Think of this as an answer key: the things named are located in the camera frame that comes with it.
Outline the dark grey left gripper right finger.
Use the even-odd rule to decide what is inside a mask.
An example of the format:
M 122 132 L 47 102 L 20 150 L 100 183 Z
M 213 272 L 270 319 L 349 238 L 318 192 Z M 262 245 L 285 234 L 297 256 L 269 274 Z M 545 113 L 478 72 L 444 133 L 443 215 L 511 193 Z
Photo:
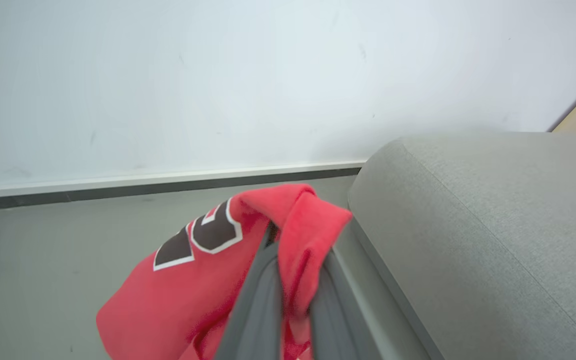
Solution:
M 327 255 L 310 305 L 316 360 L 381 360 L 382 356 L 336 253 Z

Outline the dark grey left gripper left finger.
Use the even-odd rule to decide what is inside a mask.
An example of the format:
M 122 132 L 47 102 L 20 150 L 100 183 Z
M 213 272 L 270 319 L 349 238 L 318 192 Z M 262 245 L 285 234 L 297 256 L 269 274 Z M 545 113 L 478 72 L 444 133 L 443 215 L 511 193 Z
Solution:
M 282 358 L 282 281 L 275 241 L 279 228 L 268 224 L 222 335 L 215 360 Z

